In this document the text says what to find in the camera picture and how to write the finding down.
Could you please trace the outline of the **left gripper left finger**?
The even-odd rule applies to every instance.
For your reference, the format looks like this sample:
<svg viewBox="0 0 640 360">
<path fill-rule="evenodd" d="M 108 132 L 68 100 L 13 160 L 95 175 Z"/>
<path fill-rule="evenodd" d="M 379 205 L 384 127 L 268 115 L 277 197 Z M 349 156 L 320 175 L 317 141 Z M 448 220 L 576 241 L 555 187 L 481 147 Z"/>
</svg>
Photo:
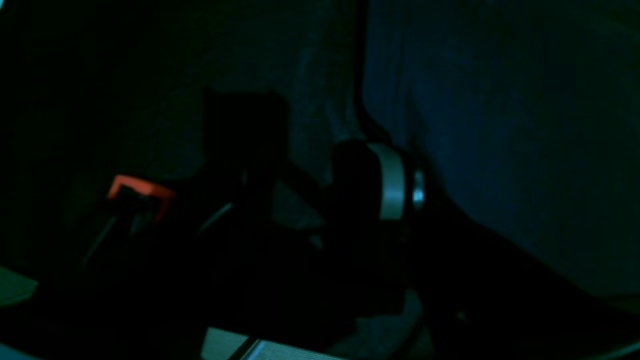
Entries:
<svg viewBox="0 0 640 360">
<path fill-rule="evenodd" d="M 275 187 L 290 155 L 290 103 L 275 91 L 203 94 L 202 174 L 222 204 L 199 228 L 224 221 L 231 232 L 260 240 L 295 234 L 274 221 Z"/>
</svg>

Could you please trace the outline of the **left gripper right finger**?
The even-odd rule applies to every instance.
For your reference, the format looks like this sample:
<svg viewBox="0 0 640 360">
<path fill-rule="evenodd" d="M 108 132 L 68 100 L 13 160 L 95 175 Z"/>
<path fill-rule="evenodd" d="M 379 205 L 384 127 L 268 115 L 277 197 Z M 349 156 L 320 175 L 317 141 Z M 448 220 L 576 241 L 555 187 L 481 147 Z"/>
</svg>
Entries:
<svg viewBox="0 0 640 360">
<path fill-rule="evenodd" d="M 425 202 L 422 168 L 383 142 L 349 139 L 331 153 L 325 253 L 358 311 L 400 311 L 410 281 L 410 225 Z"/>
</svg>

